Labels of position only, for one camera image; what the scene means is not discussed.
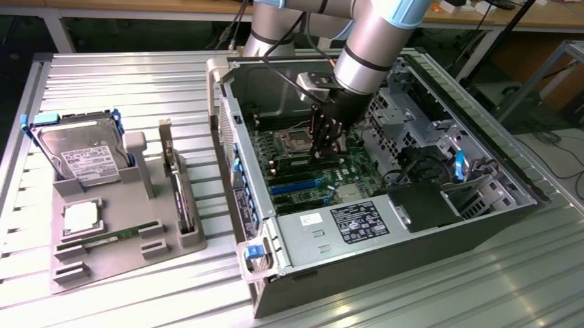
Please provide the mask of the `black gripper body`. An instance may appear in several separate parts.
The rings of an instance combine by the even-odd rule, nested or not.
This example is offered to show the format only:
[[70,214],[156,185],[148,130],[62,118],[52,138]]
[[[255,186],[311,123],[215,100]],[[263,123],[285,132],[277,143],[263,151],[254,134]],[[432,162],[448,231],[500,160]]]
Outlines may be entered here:
[[330,89],[321,113],[344,130],[349,130],[364,116],[372,99],[373,94],[357,94],[344,88]]

